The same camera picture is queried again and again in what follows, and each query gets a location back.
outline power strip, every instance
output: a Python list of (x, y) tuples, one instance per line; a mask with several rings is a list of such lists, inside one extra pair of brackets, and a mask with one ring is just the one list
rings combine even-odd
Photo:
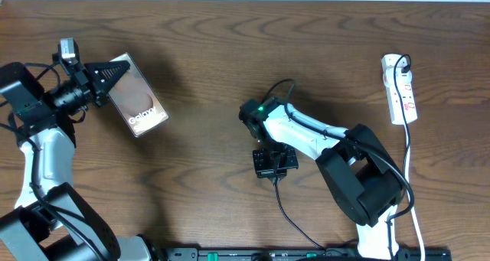
[[(387, 54), (381, 59), (383, 66), (383, 83), (386, 86), (386, 94), (388, 98), (388, 106), (390, 108), (391, 123), (403, 125), (403, 114), (400, 106), (400, 97), (394, 86), (393, 71), (395, 63), (400, 58), (399, 54)], [(397, 65), (397, 85), (400, 95), (403, 100), (403, 108), (405, 109), (405, 119), (407, 123), (417, 119), (417, 108), (415, 107), (415, 99), (413, 98), (412, 90), (412, 71), (402, 73), (401, 70), (407, 65), (407, 59), (404, 57)]]

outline rectangular box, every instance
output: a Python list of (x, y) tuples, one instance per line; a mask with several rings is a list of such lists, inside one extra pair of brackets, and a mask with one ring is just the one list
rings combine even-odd
[(128, 53), (111, 61), (126, 60), (131, 67), (109, 91), (109, 97), (135, 137), (166, 121), (169, 116)]

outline brown tabletop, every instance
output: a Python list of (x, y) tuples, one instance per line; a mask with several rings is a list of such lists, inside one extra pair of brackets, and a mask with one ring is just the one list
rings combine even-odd
[[(256, 178), (258, 144), (239, 106), (295, 78), (297, 108), (331, 125), (369, 126), (401, 166), (403, 127), (390, 123), (380, 59), (408, 53), (419, 115), (410, 180), (424, 241), (449, 247), (454, 260), (482, 260), (490, 253), (489, 29), (489, 4), (4, 0), (0, 64), (49, 64), (58, 41), (73, 37), (84, 63), (129, 52), (145, 74), (171, 115), (166, 124), (135, 139), (109, 104), (76, 125), (74, 187), (116, 235), (144, 233), (167, 246), (311, 247), (284, 220), (271, 183)], [(41, 83), (52, 87), (54, 76)], [(0, 109), (3, 122), (9, 108)], [(20, 194), (24, 157), (12, 134), (0, 131), (0, 142), (4, 215)], [(299, 170), (279, 186), (288, 215), (321, 244), (355, 238), (314, 161), (298, 156)], [(410, 215), (396, 227), (398, 242), (418, 247)], [(0, 259), (11, 259), (3, 244)]]

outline wooden surface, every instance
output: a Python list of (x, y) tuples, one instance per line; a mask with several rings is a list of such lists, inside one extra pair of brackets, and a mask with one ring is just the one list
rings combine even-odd
[[(256, 178), (257, 143), (239, 106), (295, 78), (295, 106), (331, 125), (369, 126), (401, 165), (403, 127), (390, 124), (380, 59), (409, 53), (419, 114), (410, 180), (423, 238), (454, 260), (482, 260), (490, 254), (489, 30), (490, 4), (4, 0), (0, 64), (50, 63), (67, 37), (84, 62), (133, 56), (171, 120), (135, 139), (108, 105), (76, 126), (75, 188), (116, 235), (310, 247), (283, 219), (270, 182)], [(42, 83), (53, 86), (53, 76)], [(20, 193), (24, 159), (12, 134), (1, 131), (0, 141), (3, 215)], [(288, 215), (322, 244), (356, 237), (314, 161), (299, 154), (299, 162), (279, 186)], [(396, 227), (397, 241), (417, 247), (410, 215)], [(3, 244), (0, 253), (11, 259)]]

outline green connector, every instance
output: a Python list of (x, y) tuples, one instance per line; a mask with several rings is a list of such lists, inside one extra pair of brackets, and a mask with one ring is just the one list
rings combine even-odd
[(208, 253), (207, 254), (207, 261), (218, 261), (217, 260), (217, 253)]

